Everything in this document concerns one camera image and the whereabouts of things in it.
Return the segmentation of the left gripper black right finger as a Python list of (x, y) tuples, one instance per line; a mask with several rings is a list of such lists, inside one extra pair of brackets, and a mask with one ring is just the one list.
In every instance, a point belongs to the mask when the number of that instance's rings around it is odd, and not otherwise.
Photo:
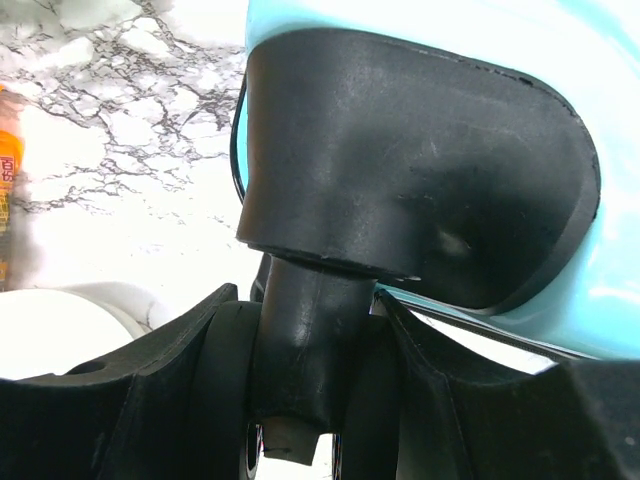
[(639, 365), (570, 360), (526, 374), (421, 322), (389, 293), (403, 377), (401, 479), (635, 479)]

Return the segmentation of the pink and teal kids suitcase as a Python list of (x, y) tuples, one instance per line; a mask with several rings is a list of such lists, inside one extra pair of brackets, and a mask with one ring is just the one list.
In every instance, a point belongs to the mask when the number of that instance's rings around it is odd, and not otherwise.
[(397, 475), (389, 293), (531, 375), (639, 365), (635, 1), (253, 1), (231, 158), (268, 458)]

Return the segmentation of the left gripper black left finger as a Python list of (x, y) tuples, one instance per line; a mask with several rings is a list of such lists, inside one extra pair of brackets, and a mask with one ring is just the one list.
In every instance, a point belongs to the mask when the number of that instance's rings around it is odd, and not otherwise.
[(64, 375), (1, 383), (4, 479), (195, 479), (196, 364), (225, 284), (164, 326)]

